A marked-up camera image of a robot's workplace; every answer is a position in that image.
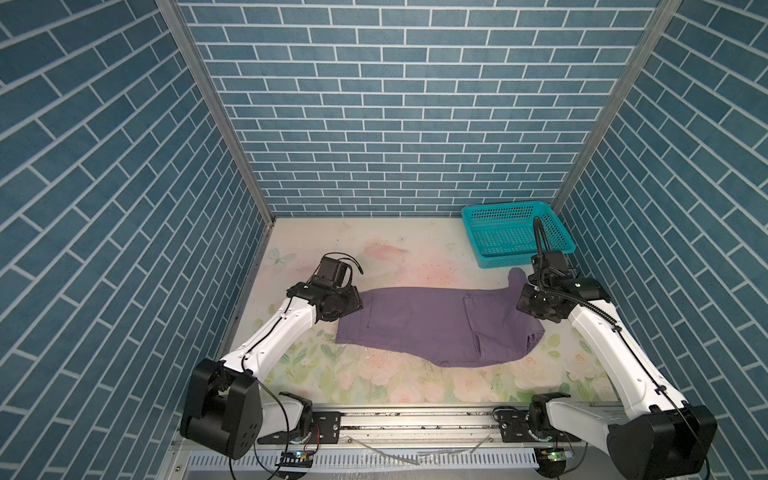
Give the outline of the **purple trousers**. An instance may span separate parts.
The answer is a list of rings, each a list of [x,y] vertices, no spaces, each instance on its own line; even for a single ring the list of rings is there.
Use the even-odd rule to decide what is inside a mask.
[[[391,287],[361,294],[363,308],[339,320],[338,344],[405,353],[442,368],[513,362],[542,340],[541,322],[517,309],[527,277],[508,272],[495,290]]]

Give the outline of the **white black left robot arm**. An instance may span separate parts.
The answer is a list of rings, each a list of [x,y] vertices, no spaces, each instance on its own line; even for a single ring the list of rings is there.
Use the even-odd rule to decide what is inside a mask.
[[[265,385],[288,349],[320,321],[334,322],[362,309],[358,289],[299,282],[275,314],[248,340],[219,360],[193,369],[180,434],[232,460],[262,439],[286,445],[310,434],[312,402]]]

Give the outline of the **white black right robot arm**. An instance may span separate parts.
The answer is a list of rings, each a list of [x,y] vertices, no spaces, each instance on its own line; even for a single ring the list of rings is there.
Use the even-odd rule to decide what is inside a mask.
[[[551,249],[540,217],[532,228],[533,272],[517,308],[539,320],[569,322],[603,366],[622,408],[537,394],[527,414],[530,434],[540,441],[576,437],[607,454],[626,479],[710,475],[714,415],[691,404],[652,363],[602,285],[577,276],[564,254]]]

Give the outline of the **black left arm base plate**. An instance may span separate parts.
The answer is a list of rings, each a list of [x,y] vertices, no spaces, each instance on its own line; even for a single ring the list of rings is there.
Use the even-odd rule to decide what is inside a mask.
[[[310,419],[299,420],[297,426],[288,433],[277,431],[258,438],[258,445],[291,444],[337,444],[339,442],[342,414],[340,411],[313,412]]]

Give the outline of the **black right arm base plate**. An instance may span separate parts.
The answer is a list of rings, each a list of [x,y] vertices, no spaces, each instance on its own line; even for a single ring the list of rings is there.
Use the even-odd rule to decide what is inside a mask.
[[[503,443],[562,443],[570,445],[578,443],[580,439],[574,435],[559,431],[536,434],[531,431],[528,424],[528,412],[512,406],[496,407],[492,410],[491,416],[498,424],[501,439]]]

